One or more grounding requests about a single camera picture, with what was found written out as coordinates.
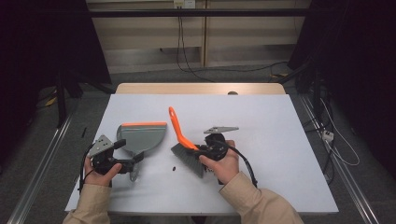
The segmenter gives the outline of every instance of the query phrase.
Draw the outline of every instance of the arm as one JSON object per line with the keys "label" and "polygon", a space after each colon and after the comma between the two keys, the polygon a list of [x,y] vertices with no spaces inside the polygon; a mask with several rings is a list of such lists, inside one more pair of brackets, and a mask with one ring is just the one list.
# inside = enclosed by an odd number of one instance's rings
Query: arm
{"label": "arm", "polygon": [[111,179],[119,172],[120,164],[114,165],[105,175],[92,172],[91,160],[86,158],[84,163],[85,177],[84,188],[78,199],[76,210],[70,211],[64,219],[64,224],[71,223],[110,223],[107,215],[109,195],[111,188],[108,186]]}
{"label": "arm", "polygon": [[[234,146],[233,141],[227,144]],[[294,208],[269,189],[256,189],[250,179],[239,172],[238,155],[228,150],[221,161],[200,156],[200,161],[212,169],[224,183],[220,194],[238,212],[242,223],[303,223]]]}

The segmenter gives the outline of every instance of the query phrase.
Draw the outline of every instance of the metal rail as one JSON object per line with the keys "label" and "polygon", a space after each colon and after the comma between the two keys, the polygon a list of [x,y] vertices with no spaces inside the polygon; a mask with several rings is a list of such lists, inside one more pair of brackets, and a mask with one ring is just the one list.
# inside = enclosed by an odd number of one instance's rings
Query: metal rail
{"label": "metal rail", "polygon": [[64,139],[64,135],[67,132],[73,114],[77,110],[77,106],[78,100],[72,101],[72,108],[68,117],[64,121],[64,124],[56,130],[54,136],[52,137],[52,140],[49,143],[49,147],[47,148],[43,159],[35,170],[35,174],[30,180],[25,191],[23,192],[7,224],[22,224],[26,219],[27,214],[32,207],[32,204],[35,201],[35,197],[40,190],[41,184],[43,183],[44,178],[48,172],[48,169],[50,168],[53,158],[56,155],[56,151],[62,143],[62,140]]}
{"label": "metal rail", "polygon": [[[315,119],[315,115],[313,111],[311,110],[312,103],[310,100],[305,96],[300,95],[300,100],[303,103],[303,106],[306,110],[306,113],[308,114],[309,118],[311,118],[313,121],[313,124],[316,129],[319,128],[319,124],[317,120]],[[326,150],[330,152],[331,146],[327,141],[321,140],[324,142],[324,145],[326,147]],[[369,201],[367,200],[366,196],[364,195],[363,191],[359,187],[358,183],[356,182],[355,178],[353,177],[352,173],[349,172],[349,169],[347,168],[347,165],[344,164],[343,162],[339,161],[337,157],[332,153],[331,155],[334,167],[336,168],[338,174],[341,176],[341,179],[344,182],[344,185],[346,186],[347,191],[349,192],[353,202],[355,203],[358,211],[361,213],[361,217],[363,218],[364,222],[367,224],[378,224],[379,221],[377,217],[375,216],[375,212],[373,208],[371,207]]]}

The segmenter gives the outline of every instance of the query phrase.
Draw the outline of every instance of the black curtain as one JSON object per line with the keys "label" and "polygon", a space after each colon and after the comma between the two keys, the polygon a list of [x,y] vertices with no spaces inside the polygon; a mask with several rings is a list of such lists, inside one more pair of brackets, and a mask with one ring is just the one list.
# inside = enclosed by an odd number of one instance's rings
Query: black curtain
{"label": "black curtain", "polygon": [[373,155],[396,177],[396,16],[391,1],[344,1],[346,11],[337,15],[333,38],[326,47],[316,48],[322,31],[316,21],[305,21],[290,64],[315,52],[315,67],[346,113],[351,125],[363,137]]}
{"label": "black curtain", "polygon": [[85,0],[7,0],[0,3],[1,148],[6,158],[33,117],[38,92],[55,86],[60,70],[110,83],[105,58],[92,19],[37,13],[88,10]]}

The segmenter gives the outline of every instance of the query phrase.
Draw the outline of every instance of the metal bracket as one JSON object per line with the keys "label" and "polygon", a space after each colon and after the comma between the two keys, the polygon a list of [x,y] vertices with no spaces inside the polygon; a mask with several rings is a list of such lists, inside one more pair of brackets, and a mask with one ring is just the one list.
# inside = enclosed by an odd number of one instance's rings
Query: metal bracket
{"label": "metal bracket", "polygon": [[88,153],[88,157],[92,158],[93,156],[96,156],[97,154],[109,150],[113,147],[113,143],[108,139],[104,134],[102,134],[98,140],[95,141],[93,144],[90,152]]}
{"label": "metal bracket", "polygon": [[204,131],[204,133],[225,133],[225,132],[230,132],[230,131],[235,131],[235,130],[239,130],[238,127],[213,127],[210,128],[206,131]]}

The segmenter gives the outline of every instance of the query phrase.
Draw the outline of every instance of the orange plastic part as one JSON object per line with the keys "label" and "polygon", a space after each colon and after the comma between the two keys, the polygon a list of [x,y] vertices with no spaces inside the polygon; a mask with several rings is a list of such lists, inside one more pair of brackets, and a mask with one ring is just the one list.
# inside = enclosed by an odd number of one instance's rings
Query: orange plastic part
{"label": "orange plastic part", "polygon": [[166,126],[166,122],[137,122],[137,123],[122,123],[121,126]]}
{"label": "orange plastic part", "polygon": [[175,129],[175,132],[177,135],[177,141],[183,147],[198,150],[198,147],[196,147],[195,144],[193,144],[189,139],[184,137],[183,134],[181,133],[181,129],[180,129],[180,126],[179,126],[178,120],[177,120],[177,115],[176,115],[176,112],[172,106],[169,106],[169,116],[171,117],[172,125],[174,126],[174,129]]}

